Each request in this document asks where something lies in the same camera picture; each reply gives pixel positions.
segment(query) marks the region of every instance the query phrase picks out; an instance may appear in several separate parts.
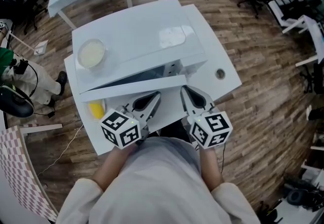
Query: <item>yellow object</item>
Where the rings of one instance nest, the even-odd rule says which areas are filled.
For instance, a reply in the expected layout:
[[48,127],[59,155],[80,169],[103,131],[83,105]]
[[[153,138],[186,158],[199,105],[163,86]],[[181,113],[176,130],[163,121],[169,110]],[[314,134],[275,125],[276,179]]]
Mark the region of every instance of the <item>yellow object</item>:
[[101,104],[89,103],[89,108],[90,108],[92,115],[96,119],[101,119],[105,115],[104,109]]

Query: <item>checkered fabric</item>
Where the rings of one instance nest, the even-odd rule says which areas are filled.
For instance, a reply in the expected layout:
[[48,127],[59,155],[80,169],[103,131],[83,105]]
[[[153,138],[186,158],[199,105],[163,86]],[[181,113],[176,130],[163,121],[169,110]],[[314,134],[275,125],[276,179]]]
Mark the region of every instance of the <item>checkered fabric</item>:
[[[6,146],[8,158],[3,154],[2,147]],[[56,211],[52,209],[47,199],[42,193],[42,189],[37,184],[37,176],[31,171],[32,166],[27,160],[20,128],[12,127],[2,131],[0,135],[0,165],[5,172],[18,202],[24,208],[36,213],[53,222],[56,221]]]

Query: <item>floor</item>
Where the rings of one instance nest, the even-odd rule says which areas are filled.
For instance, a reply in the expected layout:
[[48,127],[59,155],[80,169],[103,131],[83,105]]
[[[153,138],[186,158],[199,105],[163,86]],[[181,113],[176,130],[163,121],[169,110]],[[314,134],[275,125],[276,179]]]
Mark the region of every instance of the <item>floor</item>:
[[[155,0],[133,0],[134,5]],[[248,5],[236,6],[240,0],[179,0],[182,5],[195,4],[213,28],[234,64],[242,86],[217,100],[234,127],[227,142],[224,178],[237,184],[252,206],[261,200],[277,199],[276,191],[284,173],[298,173],[308,155],[316,123],[305,118],[305,108],[315,98],[303,93],[303,82],[294,64],[313,54],[307,33],[283,35],[271,13],[264,8],[260,19]],[[76,24],[84,25],[104,15],[125,9],[126,0],[81,0],[64,11]],[[33,56],[17,41],[13,49],[27,59],[44,66],[53,78],[64,70],[63,60],[72,54],[71,30],[60,17],[48,14],[37,17],[38,30],[23,27],[15,33],[28,44],[49,39],[48,52]],[[38,113],[49,108],[36,105]],[[52,164],[82,125],[69,85],[56,103],[56,115],[28,119],[9,117],[9,126],[22,123],[62,123],[63,129],[31,135],[27,148],[36,172]],[[217,150],[222,163],[222,148]],[[91,176],[103,158],[98,158],[82,128],[56,165],[39,178],[47,185],[47,194],[60,210],[74,182]]]

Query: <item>gray shirt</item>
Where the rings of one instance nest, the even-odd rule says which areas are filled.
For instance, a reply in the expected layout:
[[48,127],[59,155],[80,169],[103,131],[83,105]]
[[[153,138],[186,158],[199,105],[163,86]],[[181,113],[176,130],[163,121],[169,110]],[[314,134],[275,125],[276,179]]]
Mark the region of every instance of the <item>gray shirt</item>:
[[200,175],[198,153],[182,140],[147,139],[129,156],[103,193],[89,179],[78,180],[57,224],[246,223],[259,224],[253,209],[232,183],[212,192]]

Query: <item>person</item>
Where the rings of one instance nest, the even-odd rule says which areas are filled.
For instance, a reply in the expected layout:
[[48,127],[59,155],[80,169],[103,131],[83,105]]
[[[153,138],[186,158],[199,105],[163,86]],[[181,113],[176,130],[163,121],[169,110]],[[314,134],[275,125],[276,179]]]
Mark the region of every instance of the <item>person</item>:
[[[5,27],[0,28],[0,44],[7,35]],[[62,95],[67,82],[67,74],[61,71],[58,78],[53,80],[46,70],[32,62],[28,61],[28,65],[23,74],[16,73],[16,68],[21,63],[22,56],[18,56],[12,50],[0,48],[0,78],[4,83],[11,83],[26,93],[28,96],[36,87],[37,77],[38,84],[35,92],[30,96],[30,99],[39,102],[40,104],[53,107],[55,100],[52,94]]]
[[238,187],[224,182],[215,149],[200,148],[199,159],[180,124],[160,133],[176,138],[115,147],[91,178],[75,183],[56,224],[260,224]]

